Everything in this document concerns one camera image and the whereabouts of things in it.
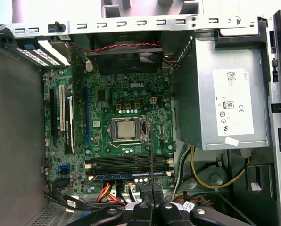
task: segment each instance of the ventilation holes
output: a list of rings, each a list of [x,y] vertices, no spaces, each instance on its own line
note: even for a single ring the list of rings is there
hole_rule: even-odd
[[[23,49],[17,48],[16,50],[19,53],[25,55],[26,57],[30,58],[34,62],[36,62],[36,63],[38,63],[38,64],[40,64],[44,67],[48,67],[50,65],[53,65],[53,66],[60,66],[61,65],[60,63],[58,63],[56,60],[54,60],[52,57],[50,57],[48,54],[46,54],[45,52],[43,52],[40,49],[28,51],[28,50],[23,50]]]
[[[30,226],[46,226],[57,213],[56,207],[47,208]]]
[[[35,49],[33,50],[36,54],[40,55],[42,58],[44,58],[45,60],[47,60],[48,62],[50,62],[52,65],[54,66],[60,66],[60,64],[55,61],[53,58],[51,58],[49,55],[47,55],[46,53],[44,53],[42,50],[40,49]]]

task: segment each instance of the yellow wire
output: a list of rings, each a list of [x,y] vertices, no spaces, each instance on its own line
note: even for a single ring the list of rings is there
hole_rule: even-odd
[[[194,155],[195,155],[195,147],[192,146],[192,148],[191,148],[191,167],[192,167],[192,171],[193,171],[193,174],[194,174],[194,177],[196,178],[196,180],[203,187],[206,187],[206,188],[209,188],[209,189],[220,189],[220,188],[227,187],[228,185],[230,185],[230,184],[234,183],[236,180],[238,180],[242,176],[242,174],[245,172],[245,169],[244,169],[243,171],[241,171],[241,173],[239,175],[237,175],[232,180],[230,180],[229,182],[227,182],[227,183],[225,183],[223,185],[211,186],[211,185],[208,185],[207,183],[203,182],[202,180],[200,180],[199,177],[197,176],[196,171],[195,171],[195,166],[194,166]]]

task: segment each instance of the screw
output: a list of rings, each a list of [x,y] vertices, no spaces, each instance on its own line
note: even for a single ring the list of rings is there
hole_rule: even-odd
[[[164,207],[165,207],[166,209],[170,209],[170,208],[172,208],[172,205],[169,204],[169,203],[165,203],[165,204],[164,204]]]
[[[141,208],[148,208],[148,205],[145,204],[145,203],[140,203],[140,204],[139,204],[139,207],[141,207]]]
[[[61,26],[61,24],[60,24],[59,21],[56,21],[56,22],[55,22],[55,25],[56,25],[56,27],[57,27],[59,30],[62,30],[62,26]]]
[[[198,214],[200,214],[200,215],[203,215],[203,214],[206,213],[206,211],[203,210],[203,209],[197,209],[196,212],[197,212]]]
[[[117,211],[116,211],[116,209],[109,209],[109,210],[108,210],[108,213],[109,213],[109,214],[116,214]]]

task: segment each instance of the blue sata port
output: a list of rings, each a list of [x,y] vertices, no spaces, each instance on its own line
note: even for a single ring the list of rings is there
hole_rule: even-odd
[[[69,170],[70,169],[70,165],[69,164],[63,164],[59,166],[60,170]]]

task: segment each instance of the dell logo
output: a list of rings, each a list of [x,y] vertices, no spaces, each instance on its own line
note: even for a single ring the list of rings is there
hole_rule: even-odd
[[[130,88],[144,87],[144,83],[130,83]]]

